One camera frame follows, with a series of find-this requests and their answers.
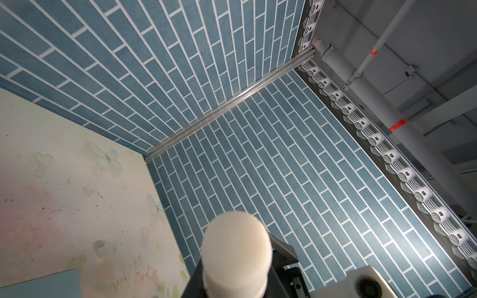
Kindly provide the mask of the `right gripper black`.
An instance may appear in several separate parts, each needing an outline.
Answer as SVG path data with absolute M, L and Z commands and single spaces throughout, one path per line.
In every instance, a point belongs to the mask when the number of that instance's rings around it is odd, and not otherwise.
M 308 298 L 310 296 L 302 271 L 299 268 L 285 267 L 299 262 L 294 248 L 273 235 L 270 235 L 272 245 L 272 267 L 268 273 L 268 283 L 264 293 L 265 298 Z M 203 285 L 203 266 L 200 261 L 182 294 L 184 298 L 207 298 Z

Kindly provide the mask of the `white glue stick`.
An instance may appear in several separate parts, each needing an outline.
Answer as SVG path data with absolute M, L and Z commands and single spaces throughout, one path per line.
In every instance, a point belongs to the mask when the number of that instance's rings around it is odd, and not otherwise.
M 272 265 L 265 226 L 246 212 L 226 212 L 202 240 L 202 280 L 209 298 L 262 298 Z

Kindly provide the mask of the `teal envelope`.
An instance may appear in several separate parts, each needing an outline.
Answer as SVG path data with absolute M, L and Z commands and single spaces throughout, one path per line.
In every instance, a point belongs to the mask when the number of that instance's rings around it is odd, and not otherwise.
M 2 298 L 80 298 L 79 272 L 70 269 L 1 288 Z

